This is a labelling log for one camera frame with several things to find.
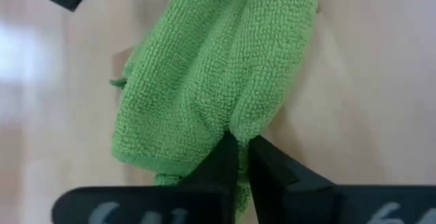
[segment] wooden surface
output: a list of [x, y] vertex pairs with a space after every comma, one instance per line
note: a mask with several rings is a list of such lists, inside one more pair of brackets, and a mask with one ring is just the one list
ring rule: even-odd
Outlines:
[[[150, 184], [110, 156], [117, 53], [167, 0], [0, 0], [0, 223], [49, 223], [62, 192]], [[436, 0], [322, 0], [265, 131], [335, 182], [436, 184]], [[246, 223], [255, 223], [253, 209]]]

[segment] towel fold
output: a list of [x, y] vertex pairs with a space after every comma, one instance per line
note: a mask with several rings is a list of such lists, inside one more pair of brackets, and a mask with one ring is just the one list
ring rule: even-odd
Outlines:
[[240, 150], [242, 213], [250, 195], [248, 141], [292, 86], [317, 2], [170, 0], [124, 77], [112, 83], [123, 88], [113, 156], [157, 172], [157, 184], [176, 184], [230, 131]]

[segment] light wood floor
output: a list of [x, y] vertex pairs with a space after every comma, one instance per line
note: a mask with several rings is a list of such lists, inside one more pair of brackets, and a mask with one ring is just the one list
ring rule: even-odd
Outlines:
[[[110, 156], [119, 71], [167, 0], [0, 0], [0, 223], [49, 223], [62, 192], [149, 184]], [[267, 138], [342, 183], [436, 184], [436, 0], [322, 0]], [[253, 209], [246, 223], [255, 223]]]

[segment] towel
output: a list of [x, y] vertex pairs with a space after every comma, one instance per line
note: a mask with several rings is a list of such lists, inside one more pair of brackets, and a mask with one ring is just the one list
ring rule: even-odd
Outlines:
[[292, 86], [318, 0], [170, 0], [129, 57], [112, 155], [175, 185], [225, 131], [238, 140], [237, 214], [247, 208], [248, 141]]

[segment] green microfiber towel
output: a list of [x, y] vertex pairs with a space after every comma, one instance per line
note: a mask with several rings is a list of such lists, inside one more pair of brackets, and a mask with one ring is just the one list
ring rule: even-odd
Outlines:
[[170, 0], [124, 77], [112, 82], [123, 88], [113, 156], [172, 185], [230, 131], [240, 149], [242, 213], [250, 196], [248, 141], [271, 122], [292, 85], [317, 2]]

